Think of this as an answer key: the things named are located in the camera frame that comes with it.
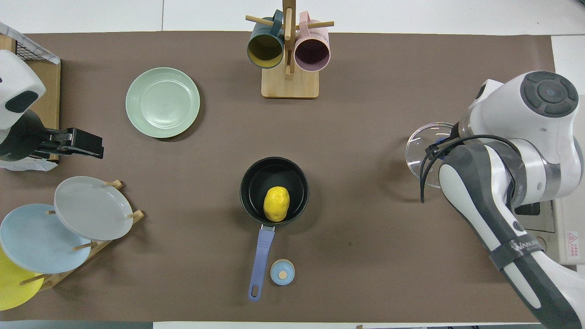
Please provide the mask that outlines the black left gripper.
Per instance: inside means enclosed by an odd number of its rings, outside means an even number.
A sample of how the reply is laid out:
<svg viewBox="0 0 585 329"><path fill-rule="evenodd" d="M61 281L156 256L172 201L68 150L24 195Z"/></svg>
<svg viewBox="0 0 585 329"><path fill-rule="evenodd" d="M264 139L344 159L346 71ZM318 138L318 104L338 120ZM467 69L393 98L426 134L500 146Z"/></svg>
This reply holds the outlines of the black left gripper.
<svg viewBox="0 0 585 329"><path fill-rule="evenodd" d="M60 146L46 146L46 153L57 155L83 155L97 159L104 157L103 139L81 129L46 129L41 119L28 110L16 123L0 129L0 160L15 162L33 154L48 140L56 140Z"/></svg>

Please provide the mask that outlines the glass lid with blue knob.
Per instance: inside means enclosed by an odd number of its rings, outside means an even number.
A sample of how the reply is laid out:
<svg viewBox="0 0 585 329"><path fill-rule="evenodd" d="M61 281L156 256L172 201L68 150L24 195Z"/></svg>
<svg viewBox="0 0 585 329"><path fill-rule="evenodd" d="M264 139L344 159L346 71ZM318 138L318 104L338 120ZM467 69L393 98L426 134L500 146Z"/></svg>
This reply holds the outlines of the glass lid with blue knob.
<svg viewBox="0 0 585 329"><path fill-rule="evenodd" d="M417 179L424 174L426 167L430 164L434 154L428 156L425 168L421 169L422 161L425 158L427 148L433 144L439 144L438 150L446 147L451 140L451 133L454 125L445 122L435 122L423 125L418 128L408 139L405 148L405 159L410 171ZM447 154L443 154L432 164L431 169L426 177L425 184L430 187L440 189L439 168Z"/></svg>

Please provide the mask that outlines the yellow potato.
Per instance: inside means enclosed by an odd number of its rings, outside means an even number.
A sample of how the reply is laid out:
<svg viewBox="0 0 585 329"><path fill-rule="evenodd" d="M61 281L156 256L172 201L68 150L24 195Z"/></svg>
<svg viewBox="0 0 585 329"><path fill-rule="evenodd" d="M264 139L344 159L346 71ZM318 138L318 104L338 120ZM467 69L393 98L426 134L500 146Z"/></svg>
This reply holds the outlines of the yellow potato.
<svg viewBox="0 0 585 329"><path fill-rule="evenodd" d="M290 194L283 186L270 188L263 201L263 211L266 218L273 223L284 221L290 207Z"/></svg>

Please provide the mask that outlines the grey plate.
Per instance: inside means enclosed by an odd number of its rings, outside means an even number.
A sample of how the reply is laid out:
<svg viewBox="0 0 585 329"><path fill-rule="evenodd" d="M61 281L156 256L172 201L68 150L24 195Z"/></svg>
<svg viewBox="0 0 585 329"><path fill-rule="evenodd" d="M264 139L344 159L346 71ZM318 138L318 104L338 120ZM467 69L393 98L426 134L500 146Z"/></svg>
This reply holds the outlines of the grey plate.
<svg viewBox="0 0 585 329"><path fill-rule="evenodd" d="M126 197L94 177L65 179L57 186L53 203L67 229L92 241L121 238L133 226L133 210Z"/></svg>

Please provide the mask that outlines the light green plate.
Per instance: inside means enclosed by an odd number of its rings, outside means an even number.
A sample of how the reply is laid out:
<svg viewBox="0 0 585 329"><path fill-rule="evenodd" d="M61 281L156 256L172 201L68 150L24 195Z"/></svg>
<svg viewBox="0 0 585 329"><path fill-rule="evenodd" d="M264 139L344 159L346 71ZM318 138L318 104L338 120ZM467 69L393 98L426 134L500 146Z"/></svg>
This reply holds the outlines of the light green plate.
<svg viewBox="0 0 585 329"><path fill-rule="evenodd" d="M200 108L196 83L175 68L148 69L126 92L125 110L130 123L140 133L157 139L184 133L196 121Z"/></svg>

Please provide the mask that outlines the light blue plate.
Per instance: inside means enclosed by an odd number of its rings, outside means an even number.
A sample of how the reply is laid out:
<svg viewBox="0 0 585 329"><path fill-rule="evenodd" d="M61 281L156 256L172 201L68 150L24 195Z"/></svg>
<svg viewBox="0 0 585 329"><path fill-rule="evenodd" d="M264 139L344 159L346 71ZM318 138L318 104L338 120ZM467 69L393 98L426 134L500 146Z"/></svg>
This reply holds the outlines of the light blue plate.
<svg viewBox="0 0 585 329"><path fill-rule="evenodd" d="M90 243L65 227L48 204L28 204L9 212L0 223L0 245L15 264L41 274L59 274L81 266Z"/></svg>

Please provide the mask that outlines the yellow plate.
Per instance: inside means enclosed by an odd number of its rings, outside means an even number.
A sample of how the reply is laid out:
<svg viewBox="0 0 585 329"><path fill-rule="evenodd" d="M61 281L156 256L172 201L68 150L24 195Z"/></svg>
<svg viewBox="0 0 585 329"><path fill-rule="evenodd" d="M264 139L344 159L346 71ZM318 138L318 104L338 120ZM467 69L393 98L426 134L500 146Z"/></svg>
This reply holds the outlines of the yellow plate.
<svg viewBox="0 0 585 329"><path fill-rule="evenodd" d="M0 311L16 308L35 296L43 285L43 278L24 285L20 283L38 275L15 264L0 247Z"/></svg>

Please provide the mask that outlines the white checked cloth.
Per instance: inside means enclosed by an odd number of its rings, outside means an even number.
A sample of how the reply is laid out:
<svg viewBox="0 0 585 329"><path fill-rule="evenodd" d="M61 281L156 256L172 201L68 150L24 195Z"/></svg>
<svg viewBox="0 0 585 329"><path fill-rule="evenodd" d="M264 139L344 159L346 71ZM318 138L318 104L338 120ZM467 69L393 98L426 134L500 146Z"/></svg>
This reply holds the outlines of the white checked cloth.
<svg viewBox="0 0 585 329"><path fill-rule="evenodd" d="M5 35L16 42L15 54L25 62L47 60L53 64L61 63L58 56L1 21L0 34Z"/></svg>

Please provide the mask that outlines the brown table mat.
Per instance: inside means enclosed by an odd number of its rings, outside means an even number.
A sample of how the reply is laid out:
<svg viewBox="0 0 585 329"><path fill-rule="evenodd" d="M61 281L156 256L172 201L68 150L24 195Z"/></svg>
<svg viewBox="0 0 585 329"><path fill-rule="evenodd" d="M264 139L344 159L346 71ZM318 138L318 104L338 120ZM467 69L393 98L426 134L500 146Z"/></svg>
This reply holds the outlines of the brown table mat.
<svg viewBox="0 0 585 329"><path fill-rule="evenodd" d="M61 125L103 138L103 159L65 156L51 171L0 170L0 221L51 203L77 175L123 181L145 217L52 289L0 320L533 322L468 223L418 180L404 148L418 127L454 123L486 79L554 70L549 36L332 33L315 100L261 96L249 32L31 35L61 58ZM148 69L196 83L201 108L182 134L157 139L128 119L126 92ZM281 156L309 182L308 205L276 228L269 276L247 298L260 225L239 186Z"/></svg>

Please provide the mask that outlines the white toaster oven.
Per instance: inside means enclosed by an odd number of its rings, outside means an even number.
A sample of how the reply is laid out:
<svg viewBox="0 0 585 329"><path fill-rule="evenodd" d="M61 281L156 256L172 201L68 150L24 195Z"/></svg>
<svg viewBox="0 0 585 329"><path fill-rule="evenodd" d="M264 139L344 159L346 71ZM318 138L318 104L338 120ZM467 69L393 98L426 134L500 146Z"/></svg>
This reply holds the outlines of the white toaster oven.
<svg viewBox="0 0 585 329"><path fill-rule="evenodd" d="M562 210L562 199L522 205L513 214L549 258L561 265L585 266L585 214Z"/></svg>

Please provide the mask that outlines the pink mug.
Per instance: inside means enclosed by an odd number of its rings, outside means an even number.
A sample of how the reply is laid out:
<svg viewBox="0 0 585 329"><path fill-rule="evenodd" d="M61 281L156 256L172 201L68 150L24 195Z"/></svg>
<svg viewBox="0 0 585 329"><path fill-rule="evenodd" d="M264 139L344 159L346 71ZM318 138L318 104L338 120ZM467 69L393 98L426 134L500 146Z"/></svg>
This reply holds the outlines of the pink mug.
<svg viewBox="0 0 585 329"><path fill-rule="evenodd" d="M293 57L295 64L305 71L317 72L330 62L330 36L327 27L310 28L310 24L319 23L312 20L309 12L299 15L299 30L295 36Z"/></svg>

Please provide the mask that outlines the wooden mug tree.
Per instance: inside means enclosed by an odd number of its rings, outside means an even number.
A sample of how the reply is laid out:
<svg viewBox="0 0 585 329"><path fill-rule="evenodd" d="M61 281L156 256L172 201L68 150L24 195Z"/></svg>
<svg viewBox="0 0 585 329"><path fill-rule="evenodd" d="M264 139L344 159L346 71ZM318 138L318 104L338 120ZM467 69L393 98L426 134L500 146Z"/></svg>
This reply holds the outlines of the wooden mug tree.
<svg viewBox="0 0 585 329"><path fill-rule="evenodd" d="M274 68L261 69L261 95L264 98L272 99L316 99L319 96L319 73L321 70L317 72L305 71L294 62L295 36L299 30L300 21L300 13L296 13L296 0L282 0L280 10L283 12L282 29L285 40L283 59ZM274 24L265 18L249 15L246 16L246 20L268 26ZM309 25L310 28L333 26L333 21L319 21L319 23Z"/></svg>

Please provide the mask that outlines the teal mug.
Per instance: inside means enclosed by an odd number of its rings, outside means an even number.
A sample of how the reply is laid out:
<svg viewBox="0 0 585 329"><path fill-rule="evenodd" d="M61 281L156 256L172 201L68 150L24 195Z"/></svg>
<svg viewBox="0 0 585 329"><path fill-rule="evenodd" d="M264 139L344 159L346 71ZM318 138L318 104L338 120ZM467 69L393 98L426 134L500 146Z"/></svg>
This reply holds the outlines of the teal mug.
<svg viewBox="0 0 585 329"><path fill-rule="evenodd" d="M247 56L261 69L271 69L282 62L284 54L283 12L277 9L272 17L265 20L274 24L268 26L256 23L247 44Z"/></svg>

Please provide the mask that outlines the small blue bell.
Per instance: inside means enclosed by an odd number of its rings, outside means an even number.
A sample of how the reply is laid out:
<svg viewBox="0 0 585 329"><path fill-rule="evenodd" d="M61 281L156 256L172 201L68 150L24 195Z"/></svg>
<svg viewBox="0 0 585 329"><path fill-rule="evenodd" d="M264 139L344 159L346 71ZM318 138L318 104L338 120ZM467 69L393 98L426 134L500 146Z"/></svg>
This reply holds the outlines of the small blue bell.
<svg viewBox="0 0 585 329"><path fill-rule="evenodd" d="M270 267L270 278L276 285L290 285L295 278L295 267L290 260L276 260Z"/></svg>

